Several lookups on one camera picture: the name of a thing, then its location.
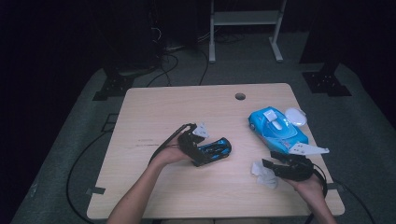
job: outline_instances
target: floor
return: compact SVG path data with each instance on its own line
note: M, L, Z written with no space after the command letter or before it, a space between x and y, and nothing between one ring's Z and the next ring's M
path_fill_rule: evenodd
M288 83L306 113L318 146L331 153L323 159L339 187L346 212L339 223L372 223L356 194L377 223L392 223L396 201L396 132L361 86L359 78L340 64L335 75L351 96L312 93L302 72L318 71L322 64L299 64L307 33L280 34L284 62L277 63L268 43L270 34L240 35L234 44L217 44L216 63L207 63L207 42L163 56L163 69L135 79L134 88L159 86ZM87 210L122 96L93 101L106 81L103 69L78 97L58 138L43 163L30 192L12 223L105 223L88 220ZM274 217L273 224L304 223L306 217Z

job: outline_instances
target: crumpled paper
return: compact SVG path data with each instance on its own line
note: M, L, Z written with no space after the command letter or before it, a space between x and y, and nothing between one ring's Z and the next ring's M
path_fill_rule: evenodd
M251 166L251 173L257 176L257 183L270 189L277 187L277 177L273 170L262 165L262 161L255 161Z

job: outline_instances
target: wooden table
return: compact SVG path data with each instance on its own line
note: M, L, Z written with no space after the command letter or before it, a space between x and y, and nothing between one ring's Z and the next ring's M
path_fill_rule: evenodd
M237 93L246 99L237 100ZM254 161L270 159L268 148L248 127L250 113L267 106L280 111L299 107L288 84L128 90L96 183L106 190L92 195L88 217L107 218L157 147L182 124L201 121L210 135L202 144L226 137L233 146L231 155L198 168L190 161L165 167L144 218L308 215L305 202L290 185L280 180L276 189L269 189L257 184L250 172ZM315 145L308 126L301 129ZM321 156L309 158L332 182ZM326 201L334 215L344 213L336 190L329 190Z

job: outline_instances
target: dark background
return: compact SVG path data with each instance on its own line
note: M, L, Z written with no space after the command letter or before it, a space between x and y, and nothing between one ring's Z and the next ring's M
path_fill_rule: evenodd
M163 30L164 37L195 44L197 34L208 32L209 1L2 0L0 4L0 222L8 223L91 75L104 64L158 65L153 25ZM233 5L216 2L220 10ZM234 9L273 7L278 3L241 1ZM301 63L322 63L335 55L359 76L393 126L395 8L387 0L289 1L281 28L310 30Z

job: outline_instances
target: blue toy car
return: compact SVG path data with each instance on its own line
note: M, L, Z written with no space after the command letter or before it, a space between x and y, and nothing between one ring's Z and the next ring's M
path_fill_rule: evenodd
M248 122L250 129L270 150L289 154L289 149L296 143L308 144L308 137L271 106L251 113Z

